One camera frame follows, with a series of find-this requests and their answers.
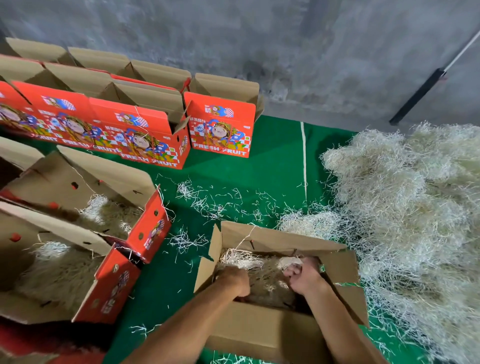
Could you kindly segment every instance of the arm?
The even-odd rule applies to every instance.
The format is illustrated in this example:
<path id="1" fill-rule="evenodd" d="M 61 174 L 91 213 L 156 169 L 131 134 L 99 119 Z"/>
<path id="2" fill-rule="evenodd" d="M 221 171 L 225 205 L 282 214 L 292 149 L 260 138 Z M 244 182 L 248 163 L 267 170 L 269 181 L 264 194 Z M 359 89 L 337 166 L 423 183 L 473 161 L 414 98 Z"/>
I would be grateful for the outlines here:
<path id="1" fill-rule="evenodd" d="M 301 267 L 290 266 L 284 274 L 290 277 L 291 288 L 305 297 L 334 359 L 339 364 L 388 364 L 320 276 L 318 261 L 302 260 Z"/>
<path id="2" fill-rule="evenodd" d="M 159 326 L 123 364 L 195 363 L 230 302 L 249 293 L 247 271 L 226 267 L 212 285 Z"/>

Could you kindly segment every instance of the green mat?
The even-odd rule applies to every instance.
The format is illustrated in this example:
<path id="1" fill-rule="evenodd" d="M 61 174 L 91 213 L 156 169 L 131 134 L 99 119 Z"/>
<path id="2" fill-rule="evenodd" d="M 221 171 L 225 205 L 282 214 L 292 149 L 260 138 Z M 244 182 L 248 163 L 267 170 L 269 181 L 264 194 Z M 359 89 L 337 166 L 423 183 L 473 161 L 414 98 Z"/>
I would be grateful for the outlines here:
<path id="1" fill-rule="evenodd" d="M 192 200 L 179 198 L 177 183 L 188 179 L 199 196 L 213 209 L 221 206 L 223 219 L 241 223 L 253 222 L 274 228 L 286 207 L 305 208 L 312 202 L 327 203 L 331 196 L 325 183 L 329 173 L 318 156 L 329 148 L 345 145 L 355 133 L 305 124 L 307 146 L 307 201 L 303 186 L 303 151 L 300 123 L 262 116 L 255 124 L 250 158 L 239 158 L 206 151 L 192 150 L 183 170 L 126 161 L 120 157 L 98 154 L 148 172 L 155 184 L 160 184 L 164 203 L 176 217 L 170 232 L 183 228 L 191 239 L 204 234 L 210 237 L 214 221 L 207 212 L 199 213 Z M 22 140 L 47 153 L 55 146 L 50 143 Z M 141 331 L 163 323 L 185 302 L 192 298 L 200 256 L 208 246 L 192 247 L 185 254 L 166 239 L 152 263 L 146 265 L 117 320 L 117 333 L 104 363 L 121 362 L 145 339 Z M 394 364 L 419 362 L 424 350 L 415 345 L 403 345 L 396 333 L 368 330 L 369 336 L 383 343 L 383 352 Z M 204 350 L 199 363 L 210 363 L 219 353 Z"/>

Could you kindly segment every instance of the person's left arm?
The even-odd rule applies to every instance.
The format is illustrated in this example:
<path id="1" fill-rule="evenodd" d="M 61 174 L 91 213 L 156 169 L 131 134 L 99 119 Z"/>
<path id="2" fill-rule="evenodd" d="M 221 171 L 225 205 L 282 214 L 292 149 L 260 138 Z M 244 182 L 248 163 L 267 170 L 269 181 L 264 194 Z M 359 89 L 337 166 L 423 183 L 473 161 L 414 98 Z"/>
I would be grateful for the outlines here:
<path id="1" fill-rule="evenodd" d="M 122 364 L 193 364 L 236 297 L 250 294 L 247 271 L 226 267 L 217 280 L 148 336 Z"/>

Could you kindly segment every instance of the concrete wall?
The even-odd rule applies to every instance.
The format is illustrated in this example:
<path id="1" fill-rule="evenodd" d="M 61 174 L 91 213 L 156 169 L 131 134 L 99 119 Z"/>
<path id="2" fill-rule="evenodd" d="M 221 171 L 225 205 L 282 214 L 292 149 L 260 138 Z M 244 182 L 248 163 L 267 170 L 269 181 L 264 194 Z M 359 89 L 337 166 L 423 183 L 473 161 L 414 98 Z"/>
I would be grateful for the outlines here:
<path id="1" fill-rule="evenodd" d="M 257 81 L 266 113 L 390 131 L 480 28 L 478 0 L 0 0 L 12 36 Z M 401 122 L 478 122 L 480 41 Z"/>

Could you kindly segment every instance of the hand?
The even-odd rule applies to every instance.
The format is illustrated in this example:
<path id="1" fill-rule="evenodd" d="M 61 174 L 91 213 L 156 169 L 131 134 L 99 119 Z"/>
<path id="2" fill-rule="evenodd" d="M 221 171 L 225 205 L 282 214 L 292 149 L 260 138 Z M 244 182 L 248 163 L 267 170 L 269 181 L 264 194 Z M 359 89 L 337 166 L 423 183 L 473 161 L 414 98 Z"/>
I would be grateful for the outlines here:
<path id="1" fill-rule="evenodd" d="M 250 294 L 250 279 L 245 269 L 225 267 L 218 274 L 216 281 L 233 286 L 236 297 L 245 297 Z"/>
<path id="2" fill-rule="evenodd" d="M 301 266 L 292 264 L 285 269 L 283 274 L 290 279 L 290 287 L 301 295 L 317 286 L 328 283 L 320 276 L 319 261 L 317 258 L 302 258 Z"/>

